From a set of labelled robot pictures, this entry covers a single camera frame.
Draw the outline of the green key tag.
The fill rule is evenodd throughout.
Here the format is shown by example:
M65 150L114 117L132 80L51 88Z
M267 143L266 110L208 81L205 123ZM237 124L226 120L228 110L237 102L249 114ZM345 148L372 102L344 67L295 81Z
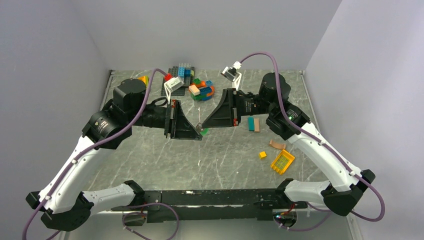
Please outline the green key tag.
M208 133L208 131L209 131L209 128L204 128L204 129L202 129L202 131L200 132L200 134L202 136L205 136Z

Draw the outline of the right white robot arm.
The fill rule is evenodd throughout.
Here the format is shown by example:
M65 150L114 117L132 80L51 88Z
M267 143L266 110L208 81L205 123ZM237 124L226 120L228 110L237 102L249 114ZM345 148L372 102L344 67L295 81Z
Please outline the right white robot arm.
M266 73L257 94L225 88L217 107L201 124L203 128L238 126L243 116L267 114L269 129L301 150L327 177L326 181L285 179L275 190L276 203L288 208L297 202L324 204L339 216L347 216L375 179L369 170L337 158L310 118L289 102L291 87L279 74Z

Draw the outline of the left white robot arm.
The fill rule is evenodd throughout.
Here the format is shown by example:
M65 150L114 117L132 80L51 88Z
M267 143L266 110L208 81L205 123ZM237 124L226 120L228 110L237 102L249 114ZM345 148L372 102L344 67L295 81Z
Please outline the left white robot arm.
M42 212L40 219L47 228L70 232L99 212L126 206L137 210L145 203L145 191L133 180L108 189L83 191L101 162L132 135L133 126L163 129L171 139L202 139L184 115L179 100L162 97L145 105L147 97L145 82L125 79L103 108L91 116L73 153L53 181L43 190L27 195L27 203Z

